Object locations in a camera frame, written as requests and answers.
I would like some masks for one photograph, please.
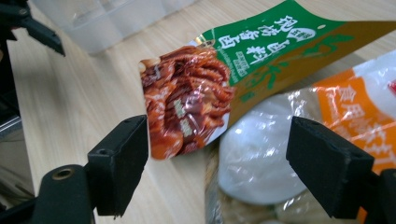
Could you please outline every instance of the orange label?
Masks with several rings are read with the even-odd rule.
[[[395,168],[396,121],[373,103],[363,77],[354,77],[350,69],[326,81],[315,87],[324,124],[374,156],[375,173]]]

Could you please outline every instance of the green label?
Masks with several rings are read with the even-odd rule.
[[[230,85],[273,59],[344,24],[317,17],[293,0],[262,14],[206,31],[202,41],[215,40],[218,58],[230,67]]]

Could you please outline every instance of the white container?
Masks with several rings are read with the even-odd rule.
[[[195,0],[32,0],[90,54],[118,43]]]

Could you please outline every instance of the wooden table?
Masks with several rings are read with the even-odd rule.
[[[22,29],[9,42],[29,160],[38,193],[41,177],[61,165],[86,164],[87,152],[123,119],[145,113],[137,63],[181,47],[212,27],[256,15],[280,0],[199,0],[90,56],[33,7],[34,17],[61,37],[66,57],[44,47]],[[396,20],[395,0],[298,1],[322,17]],[[316,73],[340,72],[396,49],[386,35]],[[149,160],[123,218],[97,223],[205,223],[205,153],[168,161]]]

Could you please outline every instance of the food bag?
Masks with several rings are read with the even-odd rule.
[[[365,150],[375,157],[377,174],[395,168],[395,61],[396,50],[312,87],[271,96],[247,112],[221,137],[219,154],[211,152],[208,220],[238,213],[241,222],[253,223],[359,223],[328,218],[292,171],[286,161],[291,118],[321,122]]]
[[[264,98],[396,29],[330,21],[288,0],[139,63],[151,156],[202,148]]]

